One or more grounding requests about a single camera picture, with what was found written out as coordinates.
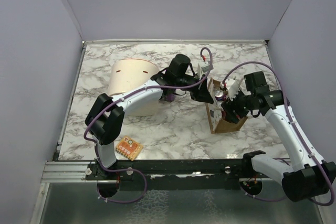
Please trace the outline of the purple soda can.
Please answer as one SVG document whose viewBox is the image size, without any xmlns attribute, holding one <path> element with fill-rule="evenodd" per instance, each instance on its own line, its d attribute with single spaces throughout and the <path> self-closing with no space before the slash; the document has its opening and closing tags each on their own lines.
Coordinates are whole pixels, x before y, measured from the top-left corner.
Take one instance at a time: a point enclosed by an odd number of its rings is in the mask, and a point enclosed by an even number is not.
<svg viewBox="0 0 336 224">
<path fill-rule="evenodd" d="M 167 102 L 173 102 L 175 100 L 175 95 L 174 94 L 170 94 L 170 95 L 167 95 L 165 97 L 165 101 Z"/>
</svg>

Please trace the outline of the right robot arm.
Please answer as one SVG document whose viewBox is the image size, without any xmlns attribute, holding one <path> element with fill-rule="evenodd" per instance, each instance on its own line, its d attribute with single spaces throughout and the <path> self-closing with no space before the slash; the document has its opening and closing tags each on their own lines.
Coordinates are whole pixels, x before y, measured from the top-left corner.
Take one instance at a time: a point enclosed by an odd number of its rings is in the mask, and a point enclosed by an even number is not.
<svg viewBox="0 0 336 224">
<path fill-rule="evenodd" d="M 221 107 L 225 119 L 238 123 L 254 110 L 273 126 L 284 145 L 291 164 L 286 165 L 269 157 L 264 151 L 243 155 L 241 171 L 246 177 L 262 173 L 279 183 L 293 202 L 312 199 L 331 191 L 335 180 L 335 163 L 326 162 L 314 149 L 281 90 L 271 91 L 262 71 L 244 76 L 248 94 L 244 94 L 236 80 L 220 84 L 225 100 Z"/>
</svg>

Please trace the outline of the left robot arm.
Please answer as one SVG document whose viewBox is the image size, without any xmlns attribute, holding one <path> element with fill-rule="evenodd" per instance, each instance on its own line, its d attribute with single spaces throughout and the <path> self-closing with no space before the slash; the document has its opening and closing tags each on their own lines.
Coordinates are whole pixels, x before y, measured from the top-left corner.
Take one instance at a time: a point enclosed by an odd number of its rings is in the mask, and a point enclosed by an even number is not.
<svg viewBox="0 0 336 224">
<path fill-rule="evenodd" d="M 213 69 L 213 61 L 204 62 L 198 73 L 186 74 L 192 68 L 188 56 L 177 54 L 165 69 L 153 75 L 145 84 L 129 92 L 112 97 L 103 93 L 97 97 L 85 124 L 84 139 L 94 142 L 98 173 L 104 179 L 115 175 L 117 161 L 113 142 L 120 135 L 124 117 L 150 102 L 159 101 L 177 89 L 190 93 L 191 99 L 213 103 L 207 89 L 207 77 Z"/>
</svg>

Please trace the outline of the purple soda can carried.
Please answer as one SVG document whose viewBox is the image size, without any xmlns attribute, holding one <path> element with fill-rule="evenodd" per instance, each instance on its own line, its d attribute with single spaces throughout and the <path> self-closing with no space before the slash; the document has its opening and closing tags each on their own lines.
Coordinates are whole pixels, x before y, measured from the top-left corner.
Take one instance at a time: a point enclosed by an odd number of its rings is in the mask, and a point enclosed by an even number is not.
<svg viewBox="0 0 336 224">
<path fill-rule="evenodd" d="M 223 100 L 225 98 L 225 91 L 222 89 L 215 89 L 214 90 L 214 96 L 216 100 Z"/>
</svg>

